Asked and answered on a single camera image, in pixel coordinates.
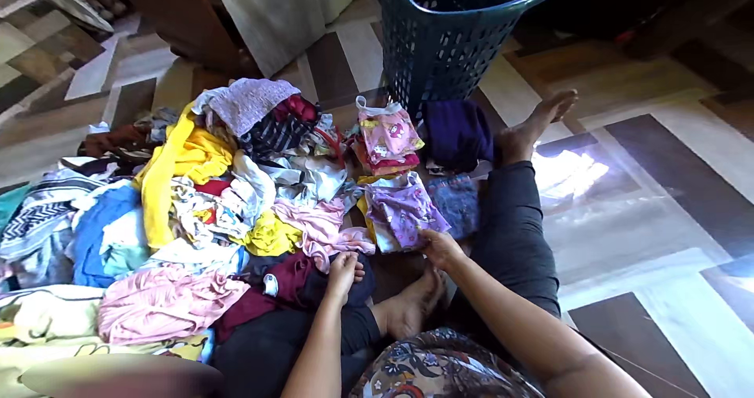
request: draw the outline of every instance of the hand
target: hand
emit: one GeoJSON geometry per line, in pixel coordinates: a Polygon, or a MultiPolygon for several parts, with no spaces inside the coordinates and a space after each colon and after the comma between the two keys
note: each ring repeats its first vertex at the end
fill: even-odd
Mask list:
{"type": "Polygon", "coordinates": [[[447,233],[440,233],[432,229],[423,229],[419,234],[429,241],[429,244],[422,249],[422,252],[427,255],[427,258],[432,261],[435,267],[446,273],[455,263],[468,258],[463,249],[458,246],[456,240],[447,233]]]}
{"type": "Polygon", "coordinates": [[[341,252],[330,263],[329,278],[327,280],[327,290],[325,297],[331,297],[345,305],[348,301],[348,291],[354,282],[359,283],[364,279],[364,265],[357,260],[356,252],[341,252]]]}

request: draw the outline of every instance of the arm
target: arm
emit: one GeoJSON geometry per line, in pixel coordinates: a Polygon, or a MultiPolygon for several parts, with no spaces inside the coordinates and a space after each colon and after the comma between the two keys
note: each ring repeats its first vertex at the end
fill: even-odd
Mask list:
{"type": "Polygon", "coordinates": [[[330,265],[325,297],[285,383],[283,398],[340,396],[340,310],[353,282],[363,277],[363,265],[357,262],[355,252],[341,252],[330,265]]]}
{"type": "Polygon", "coordinates": [[[449,235],[425,230],[425,236],[430,240],[428,258],[448,273],[498,341],[542,383],[548,396],[649,397],[578,333],[466,257],[449,235]]]}
{"type": "Polygon", "coordinates": [[[340,396],[340,309],[339,297],[325,295],[282,397],[340,396]]]}

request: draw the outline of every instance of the bare foot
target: bare foot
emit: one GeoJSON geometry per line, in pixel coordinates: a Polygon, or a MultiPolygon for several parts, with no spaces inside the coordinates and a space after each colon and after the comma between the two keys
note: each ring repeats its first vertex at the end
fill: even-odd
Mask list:
{"type": "Polygon", "coordinates": [[[390,334],[396,339],[418,335],[444,292],[443,278],[431,264],[427,264],[419,280],[400,294],[372,307],[380,333],[390,334]]]}
{"type": "Polygon", "coordinates": [[[523,123],[505,128],[495,134],[495,152],[498,166],[532,159],[534,143],[550,123],[557,123],[578,100],[575,90],[558,92],[534,108],[523,123]]]}

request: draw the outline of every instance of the purple children's shirt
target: purple children's shirt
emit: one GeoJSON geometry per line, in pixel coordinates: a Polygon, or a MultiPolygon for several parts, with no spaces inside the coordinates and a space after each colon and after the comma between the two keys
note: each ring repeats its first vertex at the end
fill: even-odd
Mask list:
{"type": "Polygon", "coordinates": [[[445,232],[450,224],[432,204],[416,172],[404,174],[405,187],[370,187],[372,210],[378,211],[404,249],[416,249],[425,244],[420,229],[445,232]]]}

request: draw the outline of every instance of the dark gray pants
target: dark gray pants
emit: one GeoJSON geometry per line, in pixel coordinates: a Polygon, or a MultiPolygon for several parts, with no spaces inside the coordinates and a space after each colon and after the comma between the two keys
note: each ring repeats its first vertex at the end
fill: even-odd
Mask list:
{"type": "MultiPolygon", "coordinates": [[[[542,210],[531,162],[517,162],[489,175],[488,192],[471,259],[518,295],[560,317],[558,279],[550,246],[542,235],[542,210]]],[[[520,369],[460,292],[445,324],[520,369]]],[[[214,365],[225,375],[226,395],[279,396],[296,362],[314,314],[279,310],[236,328],[216,352],[214,365]]],[[[379,341],[371,310],[342,314],[343,390],[348,392],[367,362],[350,356],[379,341]]]]}

